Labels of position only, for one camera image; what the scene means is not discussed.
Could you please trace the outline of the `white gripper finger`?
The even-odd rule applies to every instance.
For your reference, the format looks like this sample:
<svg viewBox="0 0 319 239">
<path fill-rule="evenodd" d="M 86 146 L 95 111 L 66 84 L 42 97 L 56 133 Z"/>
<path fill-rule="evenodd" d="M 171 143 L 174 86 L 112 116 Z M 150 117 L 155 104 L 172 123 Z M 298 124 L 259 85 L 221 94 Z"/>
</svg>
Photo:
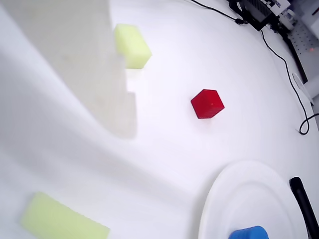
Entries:
<svg viewBox="0 0 319 239">
<path fill-rule="evenodd" d="M 38 142 L 56 129 L 127 152 L 136 121 L 108 1 L 1 1 L 1 142 Z"/>
</svg>

